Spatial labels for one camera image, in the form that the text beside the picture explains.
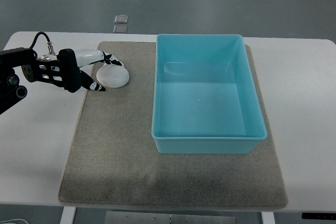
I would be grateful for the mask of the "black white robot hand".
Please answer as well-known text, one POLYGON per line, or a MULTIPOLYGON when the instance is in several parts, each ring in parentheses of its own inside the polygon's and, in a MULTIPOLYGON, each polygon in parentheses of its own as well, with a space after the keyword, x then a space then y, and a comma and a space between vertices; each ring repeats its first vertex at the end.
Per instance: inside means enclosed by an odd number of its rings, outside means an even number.
POLYGON ((124 65, 114 55, 101 50, 62 49, 58 55, 49 53, 37 58, 31 65, 34 71, 32 81, 51 83, 71 93, 78 91, 81 87, 90 91, 104 92, 106 91, 105 86, 81 70, 82 67, 95 63, 124 65))

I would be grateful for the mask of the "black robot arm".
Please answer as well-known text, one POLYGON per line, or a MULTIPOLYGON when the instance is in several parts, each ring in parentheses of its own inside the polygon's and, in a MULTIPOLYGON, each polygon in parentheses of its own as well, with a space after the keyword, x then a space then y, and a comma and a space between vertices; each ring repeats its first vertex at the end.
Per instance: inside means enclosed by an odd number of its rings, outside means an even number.
POLYGON ((1 113, 6 112, 27 96, 27 89, 19 84, 19 77, 14 68, 29 65, 37 60, 37 53, 33 47, 40 35, 45 36, 48 50, 53 53, 52 42, 42 31, 35 35, 28 48, 19 47, 1 51, 1 113))

